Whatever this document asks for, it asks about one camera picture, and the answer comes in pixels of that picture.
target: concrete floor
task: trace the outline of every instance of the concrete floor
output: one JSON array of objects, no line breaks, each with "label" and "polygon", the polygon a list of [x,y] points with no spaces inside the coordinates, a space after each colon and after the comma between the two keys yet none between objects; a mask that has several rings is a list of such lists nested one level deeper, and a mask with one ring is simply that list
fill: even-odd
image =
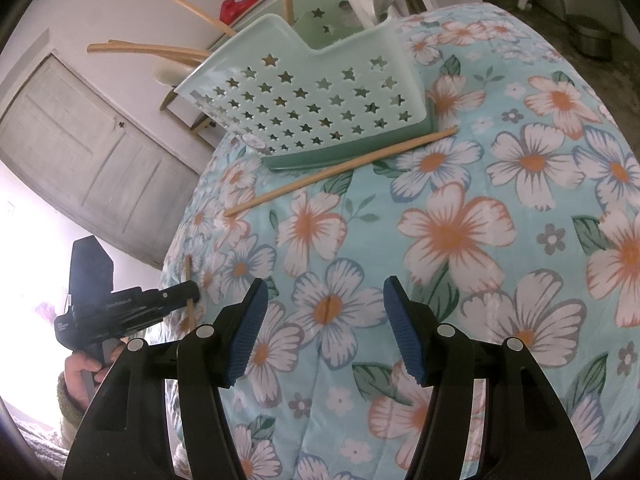
[{"label": "concrete floor", "polygon": [[613,59],[598,61],[571,46],[566,25],[539,7],[512,12],[541,34],[593,87],[640,158],[640,51],[625,38],[613,39]]}]

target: orange flower center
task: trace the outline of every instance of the orange flower center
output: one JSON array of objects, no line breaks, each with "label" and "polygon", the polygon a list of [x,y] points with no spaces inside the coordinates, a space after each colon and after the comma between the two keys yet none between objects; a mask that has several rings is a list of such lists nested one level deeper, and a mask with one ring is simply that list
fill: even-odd
[{"label": "orange flower center", "polygon": [[520,159],[520,165],[532,173],[540,173],[545,169],[546,158],[542,155],[534,153],[532,155],[523,156]]},{"label": "orange flower center", "polygon": [[623,168],[620,164],[618,164],[617,162],[612,162],[609,167],[611,169],[611,173],[617,181],[622,182],[623,184],[629,182],[629,176],[628,174],[626,174],[625,168]]},{"label": "orange flower center", "polygon": [[251,478],[254,474],[254,466],[247,459],[243,459],[240,461],[240,465],[242,466],[242,471],[244,471],[244,476],[247,478]]},{"label": "orange flower center", "polygon": [[626,272],[640,272],[640,241],[628,238],[620,245],[620,263]]},{"label": "orange flower center", "polygon": [[571,101],[571,98],[566,94],[566,92],[561,92],[559,90],[551,92],[551,102],[554,104],[555,108],[558,108],[563,112],[567,112],[574,108],[574,103]]},{"label": "orange flower center", "polygon": [[202,277],[202,286],[204,288],[209,288],[211,283],[213,283],[213,273],[210,270],[206,270]]},{"label": "orange flower center", "polygon": [[314,319],[318,324],[328,325],[331,323],[342,311],[342,300],[340,296],[331,294],[322,300],[318,301],[316,308],[314,309]]},{"label": "orange flower center", "polygon": [[437,252],[450,253],[468,245],[468,233],[458,225],[436,225],[431,229],[431,240]]},{"label": "orange flower center", "polygon": [[418,431],[422,431],[424,421],[427,419],[427,411],[429,407],[426,404],[418,406],[411,416],[411,427]]},{"label": "orange flower center", "polygon": [[267,361],[269,357],[269,345],[267,343],[259,343],[255,347],[254,363],[262,365]]},{"label": "orange flower center", "polygon": [[527,348],[531,348],[533,346],[533,340],[536,338],[536,333],[533,330],[520,330],[514,337],[517,337],[524,343]]},{"label": "orange flower center", "polygon": [[420,171],[423,173],[431,173],[437,170],[440,165],[447,160],[444,153],[430,153],[420,163]]},{"label": "orange flower center", "polygon": [[239,278],[240,276],[244,276],[248,271],[248,267],[244,262],[238,262],[234,265],[234,270],[232,271],[232,275],[234,278]]},{"label": "orange flower center", "polygon": [[296,232],[296,238],[304,240],[309,243],[312,236],[316,232],[318,219],[308,211],[303,211],[298,215],[294,230]]}]

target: star-shaped hole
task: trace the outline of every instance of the star-shaped hole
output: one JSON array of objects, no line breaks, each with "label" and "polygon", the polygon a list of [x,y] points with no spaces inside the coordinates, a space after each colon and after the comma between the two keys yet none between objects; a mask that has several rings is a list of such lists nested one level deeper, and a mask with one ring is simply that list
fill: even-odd
[{"label": "star-shaped hole", "polygon": [[384,59],[382,59],[382,56],[378,56],[376,59],[370,59],[371,62],[371,67],[375,67],[375,66],[379,66],[380,70],[382,70],[385,65],[388,64],[388,62],[386,62]]},{"label": "star-shaped hole", "polygon": [[344,79],[351,79],[352,81],[356,81],[356,76],[353,73],[353,68],[350,68],[348,70],[342,70],[342,74],[344,75]]},{"label": "star-shaped hole", "polygon": [[246,70],[242,70],[242,73],[244,74],[244,77],[249,79],[255,79],[255,75],[257,74],[257,72],[255,70],[251,70],[251,67],[248,66],[246,68]]},{"label": "star-shaped hole", "polygon": [[286,70],[284,71],[284,74],[278,74],[278,77],[280,78],[281,83],[291,83],[291,80],[293,79],[293,76]]},{"label": "star-shaped hole", "polygon": [[396,84],[398,84],[398,81],[389,76],[385,79],[385,82],[382,83],[382,88],[393,88]]},{"label": "star-shaped hole", "polygon": [[400,106],[405,101],[406,101],[406,99],[402,99],[402,96],[400,94],[398,94],[396,97],[392,97],[391,98],[391,104],[396,105],[396,106]]},{"label": "star-shaped hole", "polygon": [[329,83],[325,77],[323,77],[320,81],[316,81],[316,83],[318,84],[318,88],[323,88],[324,90],[328,90],[329,86],[333,84]]},{"label": "star-shaped hole", "polygon": [[265,66],[276,66],[278,58],[273,57],[271,54],[269,54],[267,57],[263,57],[262,60],[264,61]]}]

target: mint green plastic basket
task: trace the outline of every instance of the mint green plastic basket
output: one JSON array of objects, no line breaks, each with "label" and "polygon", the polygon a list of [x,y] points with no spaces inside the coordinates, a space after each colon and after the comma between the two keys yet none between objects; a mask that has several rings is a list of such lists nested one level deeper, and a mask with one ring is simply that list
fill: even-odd
[{"label": "mint green plastic basket", "polygon": [[391,20],[314,50],[280,16],[263,15],[176,92],[274,170],[335,164],[431,130]]}]

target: white wall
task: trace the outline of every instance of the white wall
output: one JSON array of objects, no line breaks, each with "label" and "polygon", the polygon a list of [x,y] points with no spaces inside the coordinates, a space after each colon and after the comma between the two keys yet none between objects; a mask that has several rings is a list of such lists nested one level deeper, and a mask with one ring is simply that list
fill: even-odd
[{"label": "white wall", "polygon": [[[56,381],[70,351],[34,308],[62,314],[74,240],[89,233],[44,202],[0,162],[0,396],[55,427]],[[101,242],[116,290],[157,288],[160,271]]]},{"label": "white wall", "polygon": [[[218,15],[223,0],[191,1]],[[211,148],[169,114],[158,111],[169,88],[153,78],[155,58],[87,54],[86,47],[117,39],[206,48],[216,37],[215,30],[171,0],[34,0],[0,54],[0,114],[28,72],[10,72],[12,67],[47,29],[49,41],[44,49],[36,49],[37,56],[43,56],[43,50],[55,50],[62,62],[116,110],[189,167],[199,173],[204,170]],[[30,70],[34,62],[38,60],[22,60]]]}]

